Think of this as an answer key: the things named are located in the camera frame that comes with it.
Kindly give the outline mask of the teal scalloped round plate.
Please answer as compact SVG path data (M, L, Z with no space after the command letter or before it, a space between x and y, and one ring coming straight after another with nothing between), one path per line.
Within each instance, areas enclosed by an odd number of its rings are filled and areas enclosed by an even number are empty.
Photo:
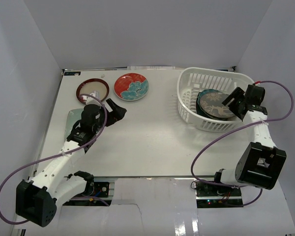
M207 113L205 113L202 110L202 108L200 106L200 98L209 92L219 92L219 91L216 89L205 89L205 90L198 93L197 99L196 99L196 112L197 112L197 114L200 116L206 117L206 118L209 118L209 116L207 115Z

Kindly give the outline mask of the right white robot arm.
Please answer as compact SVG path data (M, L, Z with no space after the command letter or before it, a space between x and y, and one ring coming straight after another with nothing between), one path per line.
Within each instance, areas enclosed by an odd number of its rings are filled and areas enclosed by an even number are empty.
M215 173L213 192L224 196L233 186L254 186L271 190L280 175L286 152L278 149L268 129L267 110L261 105L265 89L255 84L246 90L237 87L223 105L237 116L246 128L248 147L234 169L221 169Z

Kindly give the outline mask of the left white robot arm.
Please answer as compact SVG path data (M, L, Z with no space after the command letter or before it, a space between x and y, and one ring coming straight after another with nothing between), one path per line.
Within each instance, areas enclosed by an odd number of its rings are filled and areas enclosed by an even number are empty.
M60 156L53 159L31 180L21 181L16 188L16 214L28 221L46 227L57 208L76 195L89 196L94 191L94 176L77 171L73 165L82 158L102 133L104 127L124 118L127 110L113 100L106 101L110 112L96 100L90 100L67 136Z

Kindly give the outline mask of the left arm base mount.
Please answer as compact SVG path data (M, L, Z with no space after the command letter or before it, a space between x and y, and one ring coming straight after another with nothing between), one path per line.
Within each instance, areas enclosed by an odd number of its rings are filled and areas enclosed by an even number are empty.
M70 174L68 177L72 176L82 178L86 182L86 186L84 192L75 195L70 199L71 201L89 200L96 206L99 204L107 207L110 206L108 200L103 199L109 196L109 182L95 181L94 175L83 171L77 171L74 174Z

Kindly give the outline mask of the grey plate with deer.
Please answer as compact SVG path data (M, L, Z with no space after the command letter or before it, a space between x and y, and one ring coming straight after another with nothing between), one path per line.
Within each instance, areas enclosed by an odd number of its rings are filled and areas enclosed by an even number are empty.
M230 119L235 115L222 102L228 95L222 92L209 92L200 98L200 106L208 116L217 119Z

